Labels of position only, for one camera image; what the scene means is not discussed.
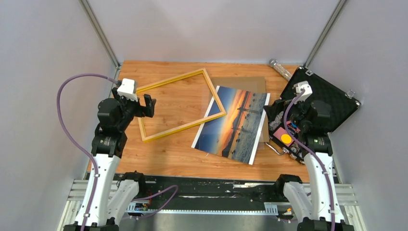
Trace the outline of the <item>yellow wooden picture frame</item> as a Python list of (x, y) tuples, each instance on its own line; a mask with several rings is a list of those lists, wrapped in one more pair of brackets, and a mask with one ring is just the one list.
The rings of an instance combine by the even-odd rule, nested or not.
[(193, 76), (196, 76), (196, 75), (201, 75), (201, 74), (204, 76), (206, 84), (207, 84), (210, 92), (212, 93), (213, 100), (216, 102), (216, 105), (218, 106), (220, 112), (216, 113), (216, 114), (213, 114), (211, 116), (201, 118), (199, 120), (192, 121), (192, 122), (187, 123), (187, 124), (177, 126), (175, 128), (171, 128), (171, 129), (156, 133), (156, 134), (151, 135), (151, 136), (146, 135), (146, 129), (145, 129), (143, 119), (142, 118), (137, 118), (138, 124), (139, 124), (139, 129), (140, 129), (141, 140), (143, 142), (156, 140), (158, 138), (165, 137), (165, 136), (174, 134), (176, 132), (180, 132), (180, 131), (186, 130), (188, 128), (195, 127), (195, 126), (203, 124), (205, 122), (209, 122), (209, 121), (212, 121), (214, 119), (223, 117), (223, 116), (225, 116), (227, 114), (227, 112), (226, 112), (226, 110), (225, 110), (225, 108), (224, 108), (224, 106), (223, 106), (223, 104), (222, 104), (222, 102), (220, 100), (220, 97), (218, 96), (217, 91), (216, 91), (216, 89), (215, 89), (215, 87), (214, 87), (214, 85), (213, 85), (213, 83), (212, 83), (212, 81), (211, 81), (211, 79), (210, 79), (210, 77), (209, 77), (209, 75), (208, 75), (205, 68), (201, 68), (201, 69), (198, 69), (198, 70), (195, 70), (195, 71), (192, 71), (192, 72), (188, 72), (188, 73), (185, 73), (185, 74), (182, 74), (182, 75), (178, 75), (178, 76), (175, 76), (175, 77), (170, 77), (170, 78), (167, 78), (167, 79), (164, 79), (164, 80), (160, 80), (160, 81), (157, 81), (155, 83), (148, 84), (148, 85), (145, 85), (145, 86), (142, 86), (142, 87), (137, 87), (136, 92), (141, 93), (141, 92), (144, 92), (144, 91), (147, 91), (147, 90), (155, 89), (155, 88), (158, 88), (158, 87), (161, 87), (161, 86), (173, 83), (173, 82), (181, 81), (183, 79), (190, 78), (190, 77), (193, 77)]

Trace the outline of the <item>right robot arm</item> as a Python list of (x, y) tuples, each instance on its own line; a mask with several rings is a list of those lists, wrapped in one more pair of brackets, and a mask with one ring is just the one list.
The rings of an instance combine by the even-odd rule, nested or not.
[(333, 150), (327, 123), (332, 108), (323, 101), (306, 103), (309, 95), (299, 93), (283, 105), (283, 129), (302, 153), (309, 175), (310, 194), (299, 176), (280, 175), (275, 195), (289, 201), (299, 224), (299, 231), (353, 231), (341, 211), (333, 178)]

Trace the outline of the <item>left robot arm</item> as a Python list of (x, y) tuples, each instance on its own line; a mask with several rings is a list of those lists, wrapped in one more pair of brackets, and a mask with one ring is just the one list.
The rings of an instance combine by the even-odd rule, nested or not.
[(91, 175), (84, 200), (74, 222), (65, 231), (117, 231), (133, 198), (147, 194), (142, 173), (128, 172), (113, 196), (111, 187), (127, 142), (125, 130), (135, 117), (153, 117), (156, 99), (145, 94), (146, 105), (124, 96), (102, 100), (98, 104), (99, 123), (91, 149)]

